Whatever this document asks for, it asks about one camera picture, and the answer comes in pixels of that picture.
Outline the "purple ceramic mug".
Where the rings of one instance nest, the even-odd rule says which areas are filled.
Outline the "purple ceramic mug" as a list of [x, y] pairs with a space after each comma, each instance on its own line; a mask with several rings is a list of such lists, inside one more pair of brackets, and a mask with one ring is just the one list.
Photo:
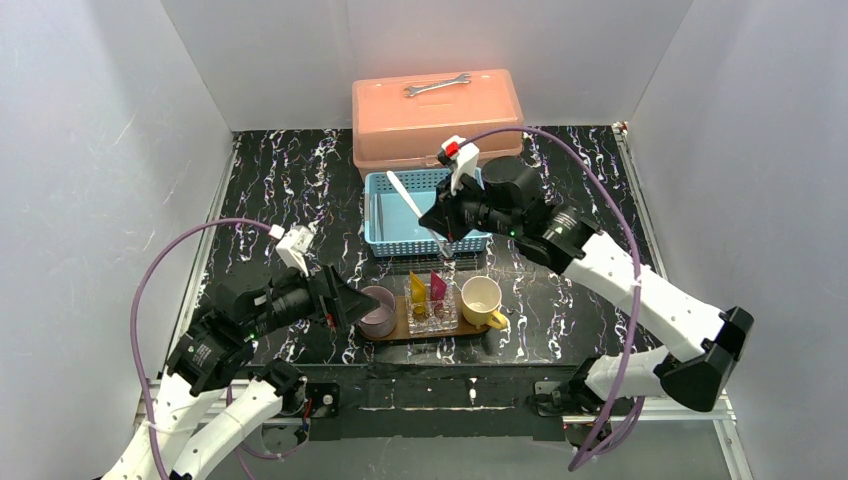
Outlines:
[[358, 322], [360, 331], [368, 338], [388, 336], [397, 324], [395, 295], [389, 289], [377, 285], [367, 286], [362, 292], [376, 299], [379, 306]]

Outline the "clear textured glass cup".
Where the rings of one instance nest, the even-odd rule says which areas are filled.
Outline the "clear textured glass cup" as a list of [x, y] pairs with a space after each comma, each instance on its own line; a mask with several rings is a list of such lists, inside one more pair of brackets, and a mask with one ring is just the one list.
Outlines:
[[459, 327], [453, 286], [441, 277], [432, 274], [425, 282], [411, 274], [404, 288], [406, 320], [413, 337], [450, 335]]

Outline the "white toothbrush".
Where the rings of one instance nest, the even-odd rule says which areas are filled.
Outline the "white toothbrush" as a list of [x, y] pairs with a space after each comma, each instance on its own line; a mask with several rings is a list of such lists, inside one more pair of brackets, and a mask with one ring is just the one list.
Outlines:
[[[406, 203], [408, 208], [415, 214], [416, 218], [421, 219], [423, 213], [421, 212], [421, 210], [419, 209], [419, 207], [417, 206], [417, 204], [413, 200], [411, 194], [406, 189], [406, 187], [403, 185], [402, 181], [397, 176], [397, 174], [394, 171], [387, 170], [386, 176], [387, 176], [389, 182], [391, 183], [391, 185], [393, 186], [393, 188], [396, 190], [396, 192], [400, 195], [400, 197]], [[441, 255], [446, 259], [451, 259], [454, 256], [454, 253], [453, 253], [453, 250], [451, 249], [450, 245], [446, 241], [441, 240], [439, 238], [439, 236], [433, 230], [426, 228], [426, 231], [430, 235], [430, 237], [433, 239], [433, 241], [436, 243]]]

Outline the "yellow ceramic mug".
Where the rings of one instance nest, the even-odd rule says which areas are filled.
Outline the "yellow ceramic mug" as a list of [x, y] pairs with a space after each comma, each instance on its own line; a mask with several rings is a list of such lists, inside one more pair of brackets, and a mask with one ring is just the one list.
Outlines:
[[502, 290], [495, 280], [474, 276], [463, 284], [460, 294], [462, 315], [476, 329], [509, 327], [509, 319], [501, 312]]

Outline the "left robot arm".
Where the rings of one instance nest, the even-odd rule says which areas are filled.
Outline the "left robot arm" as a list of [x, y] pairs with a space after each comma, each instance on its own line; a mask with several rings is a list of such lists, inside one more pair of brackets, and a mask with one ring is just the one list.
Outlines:
[[313, 275], [288, 268], [249, 286], [220, 284], [216, 301], [170, 354], [151, 413], [108, 479], [204, 479], [265, 420], [310, 409], [307, 378], [276, 359], [206, 426], [200, 424], [255, 355], [256, 340], [300, 320], [355, 323], [377, 299], [349, 286], [332, 266]]

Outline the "yellow toothpaste tube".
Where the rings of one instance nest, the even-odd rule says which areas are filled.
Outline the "yellow toothpaste tube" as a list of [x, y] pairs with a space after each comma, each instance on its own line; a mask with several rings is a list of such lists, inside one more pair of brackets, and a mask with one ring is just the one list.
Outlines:
[[408, 298], [412, 305], [412, 313], [417, 317], [425, 315], [428, 294], [428, 290], [425, 283], [414, 272], [410, 272], [409, 287], [410, 293], [408, 295]]

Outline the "pink toothpaste tube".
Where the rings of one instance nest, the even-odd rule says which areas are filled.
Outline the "pink toothpaste tube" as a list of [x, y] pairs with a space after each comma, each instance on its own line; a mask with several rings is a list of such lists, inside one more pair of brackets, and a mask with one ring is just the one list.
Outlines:
[[430, 272], [430, 302], [436, 316], [445, 314], [446, 282], [435, 272]]

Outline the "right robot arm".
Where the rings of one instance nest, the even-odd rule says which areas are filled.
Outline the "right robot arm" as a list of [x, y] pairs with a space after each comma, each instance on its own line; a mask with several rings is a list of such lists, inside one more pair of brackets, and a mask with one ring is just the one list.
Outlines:
[[481, 180], [450, 173], [419, 223], [448, 240], [473, 230], [508, 237], [527, 260], [592, 290], [660, 340], [647, 352], [586, 360], [568, 391], [587, 408], [609, 398], [666, 396], [711, 411], [754, 323], [740, 307], [721, 310], [685, 293], [579, 210], [547, 201], [540, 176], [516, 157], [489, 161]]

